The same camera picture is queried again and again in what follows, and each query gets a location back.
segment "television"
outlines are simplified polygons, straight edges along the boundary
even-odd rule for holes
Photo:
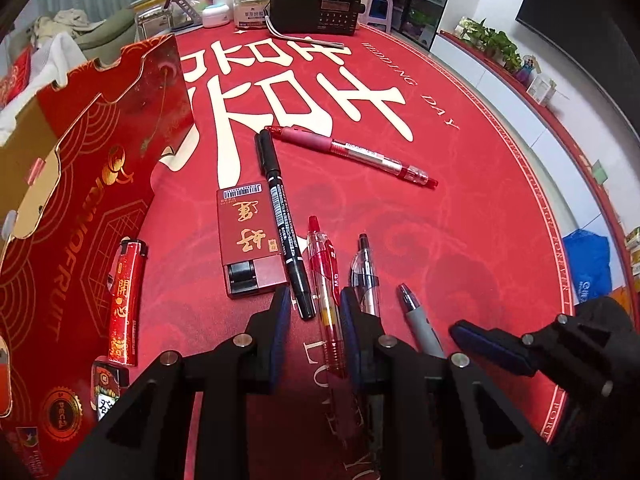
[[[640,139],[640,0],[523,0],[517,21],[577,63]]]

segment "plastic stool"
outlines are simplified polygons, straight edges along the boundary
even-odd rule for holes
[[[386,2],[386,15],[383,18],[379,16],[371,16],[371,7],[374,7],[375,9],[381,2]],[[385,32],[388,34],[391,31],[391,15],[393,13],[393,8],[393,0],[367,0],[365,11],[358,17],[358,21],[364,25],[368,25],[369,23],[380,23],[385,26]]]

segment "red cushion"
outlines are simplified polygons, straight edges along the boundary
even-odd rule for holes
[[[31,45],[22,51],[7,75],[0,79],[0,108],[4,108],[13,98],[27,88],[30,74]]]

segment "plastic jar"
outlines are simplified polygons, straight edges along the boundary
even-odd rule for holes
[[[269,0],[235,0],[234,21],[237,28],[266,28],[264,9]]]

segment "radio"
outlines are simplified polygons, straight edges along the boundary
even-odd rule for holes
[[[271,0],[269,18],[273,27],[283,34],[352,36],[358,14],[364,11],[360,0]]]

